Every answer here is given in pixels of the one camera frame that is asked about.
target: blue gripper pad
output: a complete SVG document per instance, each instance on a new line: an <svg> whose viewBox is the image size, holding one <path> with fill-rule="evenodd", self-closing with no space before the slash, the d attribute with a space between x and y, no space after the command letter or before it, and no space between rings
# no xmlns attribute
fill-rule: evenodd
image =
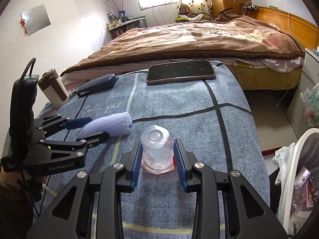
<svg viewBox="0 0 319 239"><path fill-rule="evenodd" d="M84 127L87 123L90 123L91 121L92 118L71 119L64 122L63 127L68 130L81 128Z"/></svg>
<svg viewBox="0 0 319 239"><path fill-rule="evenodd" d="M141 169L142 156L143 156L143 147L142 147L142 143L140 142L140 144L138 145L138 151L137 151L133 168L132 168L132 182L131 182L132 191L135 190L135 187L138 184L138 175L139 175L139 170Z"/></svg>
<svg viewBox="0 0 319 239"><path fill-rule="evenodd" d="M185 169L184 162L183 162L183 159L181 157L181 151L178 148L176 139L174 141L173 151L174 151L174 158L175 158L177 173L178 173L178 177L180 179L180 184L181 184L183 190L186 191L186 189L188 187L187 179L186 179L186 169Z"/></svg>

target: bed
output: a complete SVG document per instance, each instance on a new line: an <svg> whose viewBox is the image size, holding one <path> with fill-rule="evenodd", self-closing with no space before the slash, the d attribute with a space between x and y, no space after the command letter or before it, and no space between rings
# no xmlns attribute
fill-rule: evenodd
<svg viewBox="0 0 319 239"><path fill-rule="evenodd" d="M157 124L167 128L172 139L181 138L187 151L214 170L241 171L269 205L267 170L243 90L223 63L211 61L211 65L216 72L215 80L147 86L147 70L129 73L107 91L81 98L72 96L60 109L48 104L40 116L61 114L70 118L96 119L129 112L133 119L130 134L110 138L105 144L90 149L83 170L89 173L103 171L119 161L124 152L130 151L135 138L140 137L148 126ZM75 141L75 132L63 130L49 139ZM79 171L51 177L44 207ZM95 237L97 197L92 238ZM194 193L183 192L176 170L154 175L141 168L135 192L122 194L124 237L190 239L195 197ZM224 238L224 217L223 212L220 213L221 238Z"/></svg>
<svg viewBox="0 0 319 239"><path fill-rule="evenodd" d="M291 35L227 9L214 22L130 30L61 76L72 89L109 73L171 60L210 59L223 62L243 89L281 90L299 83L304 57L303 45Z"/></svg>

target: metal screw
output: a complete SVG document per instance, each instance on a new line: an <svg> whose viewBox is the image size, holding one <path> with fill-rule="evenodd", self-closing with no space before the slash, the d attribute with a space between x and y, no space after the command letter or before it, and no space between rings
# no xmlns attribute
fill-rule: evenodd
<svg viewBox="0 0 319 239"><path fill-rule="evenodd" d="M78 177L79 177L79 178L84 178L86 175L87 175L87 173L84 172L84 171L78 172Z"/></svg>
<svg viewBox="0 0 319 239"><path fill-rule="evenodd" d="M115 168L115 169L121 169L121 168L123 168L123 164L122 163L115 163L115 164L113 164L113 167Z"/></svg>
<svg viewBox="0 0 319 239"><path fill-rule="evenodd" d="M196 168L199 168L199 169L204 167L204 164L202 162L196 162L194 165Z"/></svg>
<svg viewBox="0 0 319 239"><path fill-rule="evenodd" d="M232 174L232 176L234 176L234 177L239 177L239 176L240 176L240 172L237 171L237 170L233 170L233 171L231 172L231 174Z"/></svg>

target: plastic bag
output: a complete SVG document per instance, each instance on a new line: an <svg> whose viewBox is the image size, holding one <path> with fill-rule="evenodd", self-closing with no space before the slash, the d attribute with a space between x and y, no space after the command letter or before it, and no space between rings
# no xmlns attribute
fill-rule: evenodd
<svg viewBox="0 0 319 239"><path fill-rule="evenodd" d="M304 104L304 117L310 127L319 124L319 83L311 90L301 93Z"/></svg>
<svg viewBox="0 0 319 239"><path fill-rule="evenodd" d="M283 190L284 190L284 186L286 182L286 175L288 171L287 166L288 166L290 157L292 155L292 152L295 148L295 145L296 145L295 143L292 143L288 147L282 147L278 149L275 152L275 156L272 158L272 162L274 164L279 165L279 169L280 169L279 180L281 182L281 194L283 194Z"/></svg>
<svg viewBox="0 0 319 239"><path fill-rule="evenodd" d="M318 202L318 189L313 177L300 188L295 186L292 193L288 234L295 236L307 221L311 211Z"/></svg>

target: floor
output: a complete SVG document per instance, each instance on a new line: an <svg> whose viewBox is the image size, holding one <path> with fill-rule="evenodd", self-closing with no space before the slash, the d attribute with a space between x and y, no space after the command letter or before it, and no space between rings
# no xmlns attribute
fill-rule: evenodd
<svg viewBox="0 0 319 239"><path fill-rule="evenodd" d="M256 124L260 150L289 146L297 142L297 136L286 117L286 105L277 103L280 98L260 91L245 91ZM264 157L268 174L278 166L272 163L273 156Z"/></svg>

